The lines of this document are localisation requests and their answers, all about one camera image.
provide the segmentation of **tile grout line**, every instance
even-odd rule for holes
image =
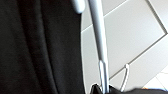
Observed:
[[[167,34],[160,37],[157,41],[155,41],[153,44],[151,44],[149,47],[147,47],[144,51],[142,51],[139,55],[137,55],[134,59],[132,59],[128,64],[132,64],[136,59],[138,59],[141,55],[143,55],[145,52],[147,52],[150,48],[152,48],[155,44],[157,44],[160,40],[162,40]],[[109,80],[111,80],[114,76],[116,76],[118,73],[120,73],[124,69],[121,68],[119,71],[117,71],[114,75],[109,77]]]
[[[163,74],[168,74],[168,73],[166,73],[166,72],[160,72],[160,73],[163,73]]]
[[[149,0],[145,0],[145,1],[146,1],[147,5],[149,6],[149,8],[151,9],[153,15],[155,16],[155,18],[156,18],[157,22],[159,23],[160,27],[162,28],[163,32],[165,34],[167,34],[167,30],[166,30],[165,26],[163,25],[162,21],[160,20],[158,14],[156,13],[155,9],[153,8],[152,4],[150,3]]]
[[[109,15],[111,12],[115,11],[118,7],[120,7],[121,5],[123,5],[124,3],[126,3],[127,1],[128,1],[128,0],[123,1],[123,2],[120,3],[118,6],[116,6],[114,9],[112,9],[111,11],[109,11],[108,13],[106,13],[105,15],[103,15],[103,18],[105,19],[105,17],[106,17],[107,15]],[[81,30],[81,32],[86,31],[88,28],[90,28],[90,27],[92,27],[92,26],[93,26],[93,24],[89,25],[88,27],[86,27],[86,28],[84,28],[83,30]]]

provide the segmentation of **black fabric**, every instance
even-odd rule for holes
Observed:
[[[84,94],[70,0],[0,0],[0,94]]]
[[[103,94],[97,84],[93,85],[90,94]],[[110,86],[110,93],[108,94],[168,94],[168,92],[157,89],[133,89],[127,92],[120,92],[114,87]]]

